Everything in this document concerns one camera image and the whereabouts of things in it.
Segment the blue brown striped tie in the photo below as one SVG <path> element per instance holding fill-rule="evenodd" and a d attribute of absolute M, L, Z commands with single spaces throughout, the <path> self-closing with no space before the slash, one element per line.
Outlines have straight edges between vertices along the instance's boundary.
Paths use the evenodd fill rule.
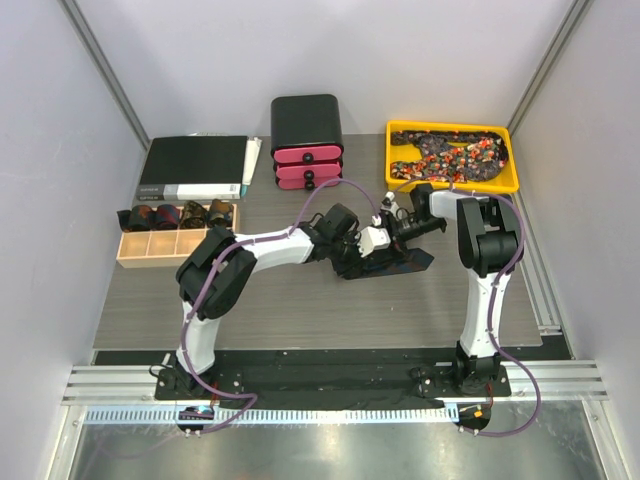
<path fill-rule="evenodd" d="M 377 250 L 356 260 L 338 276 L 345 280 L 358 280 L 416 273 L 427 270 L 433 261 L 434 257 L 420 248 Z"/>

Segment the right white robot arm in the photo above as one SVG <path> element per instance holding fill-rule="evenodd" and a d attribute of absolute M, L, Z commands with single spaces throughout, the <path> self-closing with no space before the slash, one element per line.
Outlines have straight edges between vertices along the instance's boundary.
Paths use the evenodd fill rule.
<path fill-rule="evenodd" d="M 448 377 L 457 393 L 480 395 L 500 373 L 504 296 L 524 254 L 519 211 L 507 195 L 430 184 L 415 186 L 410 198 L 419 221 L 456 224 L 458 255 L 469 285 L 465 325 Z"/>

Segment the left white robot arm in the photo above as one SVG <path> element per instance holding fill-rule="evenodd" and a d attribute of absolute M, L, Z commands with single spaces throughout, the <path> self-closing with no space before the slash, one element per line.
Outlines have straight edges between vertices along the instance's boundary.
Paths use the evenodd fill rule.
<path fill-rule="evenodd" d="M 357 216 L 338 203 L 326 214 L 273 232 L 210 230 L 176 273 L 183 307 L 175 364 L 179 388 L 193 399 L 211 391 L 221 319 L 235 306 L 252 274 L 322 261 L 342 241 L 352 243 L 358 226 Z"/>

